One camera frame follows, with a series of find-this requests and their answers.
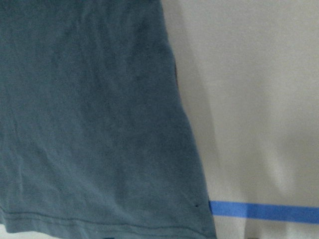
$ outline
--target t-shirt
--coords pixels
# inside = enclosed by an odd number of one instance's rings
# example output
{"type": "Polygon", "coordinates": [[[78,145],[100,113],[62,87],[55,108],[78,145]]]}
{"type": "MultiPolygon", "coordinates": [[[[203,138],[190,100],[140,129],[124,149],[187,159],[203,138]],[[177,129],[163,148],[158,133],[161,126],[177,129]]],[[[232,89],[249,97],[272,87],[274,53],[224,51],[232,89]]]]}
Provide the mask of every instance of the t-shirt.
{"type": "Polygon", "coordinates": [[[0,1],[0,223],[216,238],[160,0],[0,1]]]}

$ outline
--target garment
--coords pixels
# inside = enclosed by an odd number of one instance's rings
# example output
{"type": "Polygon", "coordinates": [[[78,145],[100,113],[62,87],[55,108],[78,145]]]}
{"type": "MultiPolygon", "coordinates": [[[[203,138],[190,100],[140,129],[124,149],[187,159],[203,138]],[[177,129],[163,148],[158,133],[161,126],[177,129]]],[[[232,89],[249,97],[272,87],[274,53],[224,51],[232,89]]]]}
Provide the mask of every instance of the garment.
{"type": "Polygon", "coordinates": [[[0,55],[9,233],[215,238],[159,0],[1,0],[0,55]]]}

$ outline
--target blue line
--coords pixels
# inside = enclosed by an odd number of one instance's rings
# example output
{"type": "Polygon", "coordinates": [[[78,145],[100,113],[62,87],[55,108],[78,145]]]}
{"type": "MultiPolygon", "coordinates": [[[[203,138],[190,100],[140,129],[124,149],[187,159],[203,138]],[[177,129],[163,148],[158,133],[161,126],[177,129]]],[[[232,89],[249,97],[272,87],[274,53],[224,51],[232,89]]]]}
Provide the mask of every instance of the blue line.
{"type": "Polygon", "coordinates": [[[319,224],[319,208],[209,201],[214,216],[319,224]]]}

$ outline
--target gray-blue fabric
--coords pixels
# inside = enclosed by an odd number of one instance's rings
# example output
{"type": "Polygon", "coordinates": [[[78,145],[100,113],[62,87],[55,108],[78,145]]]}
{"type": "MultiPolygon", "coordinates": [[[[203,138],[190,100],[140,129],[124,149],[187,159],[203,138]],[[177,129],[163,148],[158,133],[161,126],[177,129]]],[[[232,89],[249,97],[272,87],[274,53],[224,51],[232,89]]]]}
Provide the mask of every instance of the gray-blue fabric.
{"type": "Polygon", "coordinates": [[[7,232],[214,239],[208,201],[160,0],[0,0],[7,232]]]}

